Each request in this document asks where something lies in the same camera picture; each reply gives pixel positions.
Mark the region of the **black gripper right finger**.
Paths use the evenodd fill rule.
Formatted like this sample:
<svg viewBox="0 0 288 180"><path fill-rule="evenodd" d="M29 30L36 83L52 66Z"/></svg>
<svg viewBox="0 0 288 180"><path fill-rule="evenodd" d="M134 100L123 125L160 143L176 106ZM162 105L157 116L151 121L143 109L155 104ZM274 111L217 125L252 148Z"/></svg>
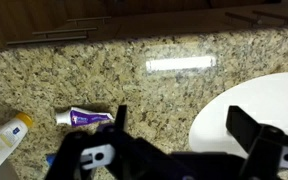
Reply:
<svg viewBox="0 0 288 180"><path fill-rule="evenodd" d="M239 106L230 106L226 129L247 153L241 180L278 180L288 170L288 135L281 129L256 122Z"/></svg>

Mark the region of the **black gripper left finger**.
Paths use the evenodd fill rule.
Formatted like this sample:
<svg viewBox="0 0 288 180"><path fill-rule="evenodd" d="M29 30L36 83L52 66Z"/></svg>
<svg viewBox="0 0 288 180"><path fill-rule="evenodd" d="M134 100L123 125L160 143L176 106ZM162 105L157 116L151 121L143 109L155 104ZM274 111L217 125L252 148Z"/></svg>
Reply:
<svg viewBox="0 0 288 180"><path fill-rule="evenodd" d="M143 138L125 131L127 106L120 105L113 123L94 134L68 133L45 180L94 180L104 167L116 180L170 180L171 159Z"/></svg>

